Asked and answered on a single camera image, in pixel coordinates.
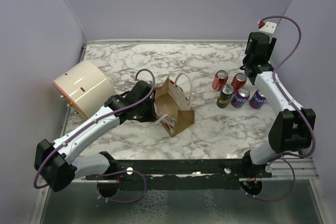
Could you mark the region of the watermelon print canvas bag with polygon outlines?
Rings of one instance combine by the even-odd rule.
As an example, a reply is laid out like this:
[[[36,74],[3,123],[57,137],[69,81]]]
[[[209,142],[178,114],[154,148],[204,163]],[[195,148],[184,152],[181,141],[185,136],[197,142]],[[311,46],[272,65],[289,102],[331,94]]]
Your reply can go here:
[[[188,78],[190,90],[185,94],[177,85],[181,76]],[[175,137],[195,123],[195,110],[191,105],[193,80],[187,73],[179,73],[174,80],[166,78],[161,86],[154,88],[154,109],[160,123],[170,137]]]

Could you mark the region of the red cola can front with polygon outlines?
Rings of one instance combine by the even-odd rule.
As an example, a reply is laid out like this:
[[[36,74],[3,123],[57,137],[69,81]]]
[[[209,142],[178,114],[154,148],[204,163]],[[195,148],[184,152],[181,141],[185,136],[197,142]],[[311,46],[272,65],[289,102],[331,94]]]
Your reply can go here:
[[[236,91],[239,88],[242,88],[246,81],[247,77],[244,73],[237,73],[234,75],[230,85],[233,87],[234,91]]]

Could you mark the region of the red cola can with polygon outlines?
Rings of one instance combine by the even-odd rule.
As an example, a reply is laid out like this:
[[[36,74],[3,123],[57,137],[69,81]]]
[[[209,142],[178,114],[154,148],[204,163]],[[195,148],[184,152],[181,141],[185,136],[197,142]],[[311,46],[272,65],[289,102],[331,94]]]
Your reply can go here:
[[[220,91],[228,80],[228,73],[225,70],[219,70],[215,73],[212,88],[215,91]]]
[[[237,73],[234,75],[230,85],[233,87],[234,91],[236,91],[239,88],[242,88],[246,81],[247,77],[244,73]]]

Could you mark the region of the purple fanta can front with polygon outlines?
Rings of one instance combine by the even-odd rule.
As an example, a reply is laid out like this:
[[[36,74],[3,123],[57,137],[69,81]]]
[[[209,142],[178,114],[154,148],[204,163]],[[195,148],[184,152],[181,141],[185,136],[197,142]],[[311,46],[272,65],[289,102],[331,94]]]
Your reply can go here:
[[[252,98],[249,100],[249,105],[253,109],[260,109],[266,103],[266,101],[266,97],[259,89],[257,89]]]

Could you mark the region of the purple fanta can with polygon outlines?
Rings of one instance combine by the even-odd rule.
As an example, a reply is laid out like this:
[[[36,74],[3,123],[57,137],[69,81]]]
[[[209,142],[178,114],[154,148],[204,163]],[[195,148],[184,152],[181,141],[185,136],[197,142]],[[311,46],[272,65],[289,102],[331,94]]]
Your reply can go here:
[[[252,98],[249,100],[249,105],[253,109],[260,109],[266,103],[266,101],[266,97],[259,89],[257,89]]]
[[[234,97],[231,100],[233,107],[240,109],[248,101],[250,97],[250,92],[248,89],[242,87],[236,90]]]

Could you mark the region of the black schweppes can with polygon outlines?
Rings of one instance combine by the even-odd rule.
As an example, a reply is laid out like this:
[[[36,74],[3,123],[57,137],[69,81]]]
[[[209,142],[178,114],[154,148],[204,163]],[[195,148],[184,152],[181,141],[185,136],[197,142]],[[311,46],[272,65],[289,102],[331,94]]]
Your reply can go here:
[[[217,106],[221,109],[226,108],[233,93],[234,88],[230,84],[223,85],[216,102]]]

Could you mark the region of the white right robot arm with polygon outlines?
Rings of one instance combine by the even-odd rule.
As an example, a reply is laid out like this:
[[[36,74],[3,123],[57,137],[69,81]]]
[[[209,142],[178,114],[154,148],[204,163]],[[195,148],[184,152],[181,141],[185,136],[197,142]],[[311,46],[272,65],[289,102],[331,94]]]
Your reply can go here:
[[[277,25],[266,17],[258,22],[258,30],[249,34],[241,69],[250,82],[266,97],[276,119],[268,133],[268,142],[244,154],[241,171],[254,177],[267,163],[282,155],[298,156],[298,151],[316,146],[313,132],[316,114],[305,109],[286,90],[269,62],[274,49]]]

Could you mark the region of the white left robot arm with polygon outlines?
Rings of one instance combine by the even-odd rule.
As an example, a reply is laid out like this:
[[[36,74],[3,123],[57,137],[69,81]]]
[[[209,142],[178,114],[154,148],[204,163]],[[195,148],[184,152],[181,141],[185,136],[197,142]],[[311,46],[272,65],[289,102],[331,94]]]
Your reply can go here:
[[[127,120],[153,122],[155,90],[145,81],[138,81],[132,90],[110,96],[104,105],[79,127],[58,139],[44,139],[37,144],[34,168],[54,192],[66,188],[75,178],[101,175],[110,179],[116,166],[112,157],[97,154],[89,158],[79,155],[99,137]]]

